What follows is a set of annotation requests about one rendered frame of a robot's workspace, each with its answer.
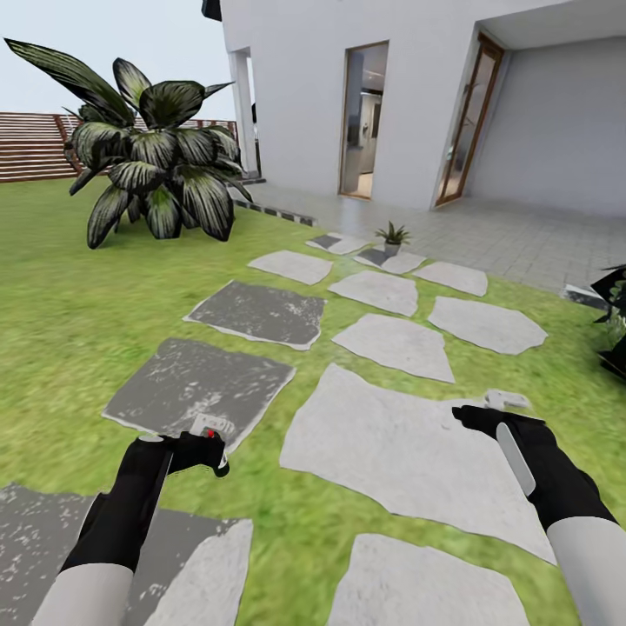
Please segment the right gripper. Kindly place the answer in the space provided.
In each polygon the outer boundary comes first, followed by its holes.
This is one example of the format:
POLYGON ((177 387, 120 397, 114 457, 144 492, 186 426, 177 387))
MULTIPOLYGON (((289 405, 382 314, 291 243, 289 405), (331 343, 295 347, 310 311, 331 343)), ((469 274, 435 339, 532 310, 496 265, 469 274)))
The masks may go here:
POLYGON ((489 421, 501 411, 479 408, 478 406, 470 406, 465 404, 462 408, 454 407, 452 410, 456 420, 462 420, 462 426, 467 429, 480 430, 492 437, 490 433, 489 421))

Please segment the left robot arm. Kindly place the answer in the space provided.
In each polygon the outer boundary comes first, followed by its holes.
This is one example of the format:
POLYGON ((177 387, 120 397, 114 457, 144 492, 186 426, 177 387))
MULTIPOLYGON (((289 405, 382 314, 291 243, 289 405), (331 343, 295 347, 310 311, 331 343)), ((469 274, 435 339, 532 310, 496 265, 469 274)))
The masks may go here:
POLYGON ((116 483, 96 496, 60 573, 30 626, 123 626, 130 588, 168 474, 203 463, 221 468, 236 426, 201 413, 181 438, 138 436, 116 483))

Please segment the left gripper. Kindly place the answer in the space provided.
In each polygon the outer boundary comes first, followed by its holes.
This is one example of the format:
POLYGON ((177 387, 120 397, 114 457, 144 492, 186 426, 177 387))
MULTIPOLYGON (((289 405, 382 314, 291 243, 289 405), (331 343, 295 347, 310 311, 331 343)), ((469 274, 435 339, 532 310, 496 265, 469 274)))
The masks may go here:
POLYGON ((188 469, 194 465, 203 463, 210 467, 221 468, 224 458, 225 441, 219 437, 192 436, 188 430, 181 433, 181 438, 185 439, 190 446, 190 460, 184 467, 188 469))

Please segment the insectifuge atomizer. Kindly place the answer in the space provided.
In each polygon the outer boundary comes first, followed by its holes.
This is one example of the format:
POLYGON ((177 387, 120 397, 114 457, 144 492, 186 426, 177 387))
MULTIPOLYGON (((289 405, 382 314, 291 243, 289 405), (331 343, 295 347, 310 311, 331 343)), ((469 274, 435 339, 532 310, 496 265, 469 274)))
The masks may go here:
MULTIPOLYGON (((208 432, 210 438, 216 436, 216 433, 213 430, 208 430, 208 432)), ((225 477, 230 470, 230 466, 226 463, 223 467, 215 467, 213 470, 218 477, 225 477)))

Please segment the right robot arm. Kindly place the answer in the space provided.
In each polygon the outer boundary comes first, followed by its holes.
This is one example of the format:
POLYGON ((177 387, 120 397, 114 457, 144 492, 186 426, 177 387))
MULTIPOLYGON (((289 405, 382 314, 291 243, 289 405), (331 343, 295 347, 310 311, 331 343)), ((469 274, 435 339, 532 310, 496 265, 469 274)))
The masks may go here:
POLYGON ((557 447, 525 395, 487 390, 483 408, 451 411, 467 429, 496 439, 533 503, 583 626, 626 626, 626 532, 601 500, 595 481, 557 447))

